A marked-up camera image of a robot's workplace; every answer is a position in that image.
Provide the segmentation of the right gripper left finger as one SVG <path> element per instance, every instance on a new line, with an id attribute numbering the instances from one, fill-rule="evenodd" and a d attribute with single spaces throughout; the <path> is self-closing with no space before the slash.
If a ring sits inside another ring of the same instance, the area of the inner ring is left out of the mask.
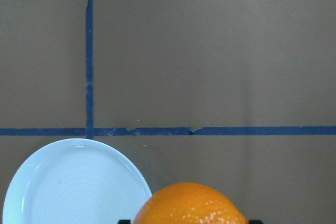
<path id="1" fill-rule="evenodd" d="M 131 220 L 129 219 L 121 219 L 118 221 L 118 224 L 131 224 Z"/>

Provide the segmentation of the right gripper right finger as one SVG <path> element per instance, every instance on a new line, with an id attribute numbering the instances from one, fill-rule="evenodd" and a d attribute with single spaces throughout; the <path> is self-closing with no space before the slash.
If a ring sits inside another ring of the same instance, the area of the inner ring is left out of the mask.
<path id="1" fill-rule="evenodd" d="M 261 220 L 249 220 L 248 224 L 264 224 Z"/>

